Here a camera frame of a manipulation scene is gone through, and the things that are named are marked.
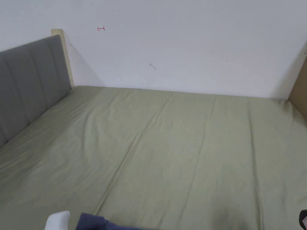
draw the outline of headboard panel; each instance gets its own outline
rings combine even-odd
[[[0,147],[70,90],[59,35],[0,52]]]

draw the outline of wall mark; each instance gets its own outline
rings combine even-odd
[[[155,68],[155,66],[154,66],[153,64],[149,63],[149,65],[150,65],[154,70],[156,70],[156,68]]]
[[[100,31],[101,29],[105,30],[104,26],[102,28],[99,28],[99,27],[97,28],[98,31]]]

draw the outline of green bedsheet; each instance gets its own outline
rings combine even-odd
[[[78,86],[0,149],[0,229],[299,229],[306,158],[290,102]]]

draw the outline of wooden bed frame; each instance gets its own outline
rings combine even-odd
[[[70,62],[69,62],[69,58],[68,58],[68,51],[67,51],[64,31],[62,29],[52,29],[51,30],[51,36],[53,36],[53,35],[59,35],[61,37],[70,84],[71,84],[72,87],[74,87],[75,86],[74,85],[74,79],[72,78],[72,69],[70,67]]]
[[[292,88],[288,100],[307,119],[307,57]]]

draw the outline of white wall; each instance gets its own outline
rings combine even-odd
[[[76,85],[286,98],[305,58],[306,0],[0,3],[0,50],[64,29]]]

